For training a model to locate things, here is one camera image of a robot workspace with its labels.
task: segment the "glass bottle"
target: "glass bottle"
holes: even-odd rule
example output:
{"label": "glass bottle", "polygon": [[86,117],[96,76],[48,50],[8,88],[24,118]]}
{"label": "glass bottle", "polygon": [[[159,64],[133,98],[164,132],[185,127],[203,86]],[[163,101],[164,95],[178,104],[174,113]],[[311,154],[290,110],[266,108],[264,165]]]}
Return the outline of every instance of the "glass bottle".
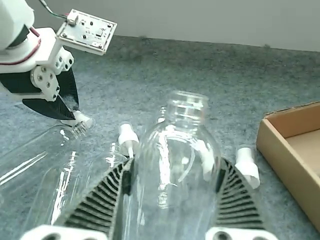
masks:
{"label": "glass bottle", "polygon": [[3,236],[19,237],[43,176],[78,151],[87,130],[84,122],[75,127],[56,125],[0,157],[0,218],[6,219]]}
{"label": "glass bottle", "polygon": [[174,91],[165,121],[140,141],[133,168],[131,240],[204,239],[221,164],[204,127],[208,98]]}
{"label": "glass bottle", "polygon": [[73,151],[69,161],[62,166],[50,169],[44,176],[38,193],[25,222],[24,231],[42,224],[53,225],[60,214],[70,206],[75,198],[81,197],[84,190],[106,172],[128,159],[120,154],[119,145],[113,142],[107,153],[90,160],[85,166],[83,154]]}

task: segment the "cardboard tray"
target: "cardboard tray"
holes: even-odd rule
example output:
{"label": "cardboard tray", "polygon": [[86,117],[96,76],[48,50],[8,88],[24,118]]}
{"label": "cardboard tray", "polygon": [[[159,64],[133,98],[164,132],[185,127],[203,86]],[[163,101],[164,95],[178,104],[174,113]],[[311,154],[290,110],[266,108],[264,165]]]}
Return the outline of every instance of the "cardboard tray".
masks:
{"label": "cardboard tray", "polygon": [[267,114],[256,146],[320,232],[320,102]]}

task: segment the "circuit board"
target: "circuit board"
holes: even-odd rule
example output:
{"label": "circuit board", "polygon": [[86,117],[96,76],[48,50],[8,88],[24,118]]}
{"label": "circuit board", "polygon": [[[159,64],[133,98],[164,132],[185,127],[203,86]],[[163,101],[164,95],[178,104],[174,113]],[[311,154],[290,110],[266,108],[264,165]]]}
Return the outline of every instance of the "circuit board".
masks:
{"label": "circuit board", "polygon": [[72,9],[56,37],[65,46],[103,55],[109,47],[116,27],[115,22]]}

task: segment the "white plastic cap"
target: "white plastic cap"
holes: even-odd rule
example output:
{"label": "white plastic cap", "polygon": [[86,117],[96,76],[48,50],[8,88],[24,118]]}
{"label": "white plastic cap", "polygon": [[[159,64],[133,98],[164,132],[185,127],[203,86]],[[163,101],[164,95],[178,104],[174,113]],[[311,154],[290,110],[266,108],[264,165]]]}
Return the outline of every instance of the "white plastic cap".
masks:
{"label": "white plastic cap", "polygon": [[120,151],[123,155],[132,158],[137,152],[139,148],[139,139],[129,122],[120,123],[118,142]]}
{"label": "white plastic cap", "polygon": [[83,122],[89,129],[93,128],[96,125],[96,121],[94,118],[83,114],[81,111],[77,110],[73,111],[72,113],[75,117],[75,120],[61,120],[61,122],[69,126],[75,126],[76,124]]}
{"label": "white plastic cap", "polygon": [[259,170],[255,164],[253,150],[248,145],[240,145],[236,151],[235,167],[242,173],[253,189],[260,186]]}

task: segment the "gray carpet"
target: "gray carpet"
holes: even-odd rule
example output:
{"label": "gray carpet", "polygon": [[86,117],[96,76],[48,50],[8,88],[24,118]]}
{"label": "gray carpet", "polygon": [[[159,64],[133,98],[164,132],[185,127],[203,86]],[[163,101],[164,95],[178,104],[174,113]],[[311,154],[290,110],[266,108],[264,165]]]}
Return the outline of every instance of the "gray carpet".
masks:
{"label": "gray carpet", "polygon": [[[206,125],[230,160],[237,145],[255,145],[265,113],[320,97],[320,53],[130,37],[114,37],[103,57],[72,53],[80,108],[96,120],[83,142],[87,159],[117,139],[120,122],[130,121],[141,132],[171,90],[210,98]],[[1,153],[56,123],[15,106],[4,94],[0,101]],[[266,160],[258,154],[256,162],[261,179],[256,193],[277,237],[320,239]],[[0,225],[1,239],[11,239],[8,236],[17,231],[21,222],[16,210],[24,206],[19,212],[24,217],[26,202],[30,199],[7,209],[8,218],[0,221],[11,224],[5,229]]]}

